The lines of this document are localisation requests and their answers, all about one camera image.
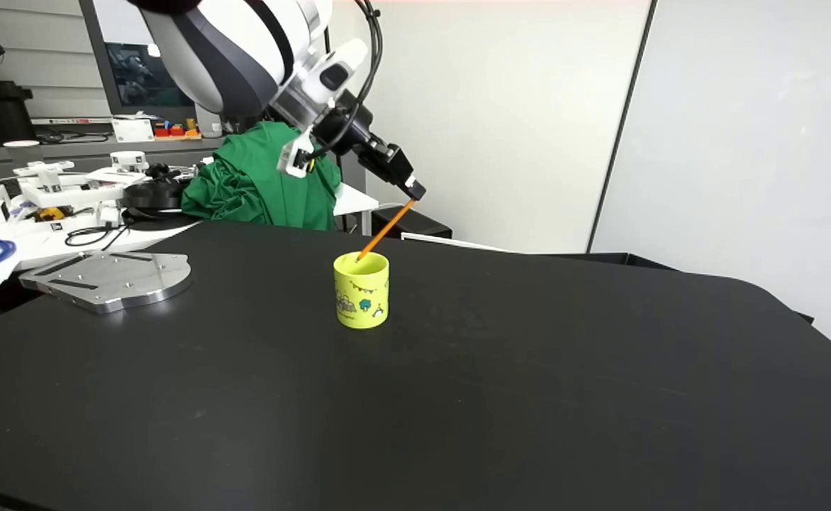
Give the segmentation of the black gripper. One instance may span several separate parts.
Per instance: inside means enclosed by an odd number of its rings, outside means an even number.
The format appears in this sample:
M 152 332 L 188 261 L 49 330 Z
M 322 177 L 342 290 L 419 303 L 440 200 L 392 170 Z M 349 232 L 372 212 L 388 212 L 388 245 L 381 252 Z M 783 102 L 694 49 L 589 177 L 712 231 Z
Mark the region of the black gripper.
M 376 177 L 388 177 L 409 200 L 419 201 L 425 195 L 425 184 L 416 180 L 409 156 L 382 143 L 372 131 L 372 112 L 349 90 L 342 90 L 332 112 L 327 112 L 311 129 L 311 139 L 338 156 L 355 154 L 364 167 Z

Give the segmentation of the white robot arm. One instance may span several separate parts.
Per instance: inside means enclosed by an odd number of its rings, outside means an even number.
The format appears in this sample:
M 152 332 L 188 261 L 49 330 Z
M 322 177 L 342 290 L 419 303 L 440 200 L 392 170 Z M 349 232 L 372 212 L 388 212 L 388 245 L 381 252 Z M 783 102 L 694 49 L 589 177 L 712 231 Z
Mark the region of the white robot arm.
M 351 0 L 368 42 L 321 51 L 332 0 L 127 0 L 144 21 L 171 79 L 223 123 L 276 117 L 297 131 L 277 167 L 305 177 L 321 154 L 358 161 L 422 200 L 425 184 L 399 144 L 372 131 L 366 96 L 382 61 L 381 11 Z

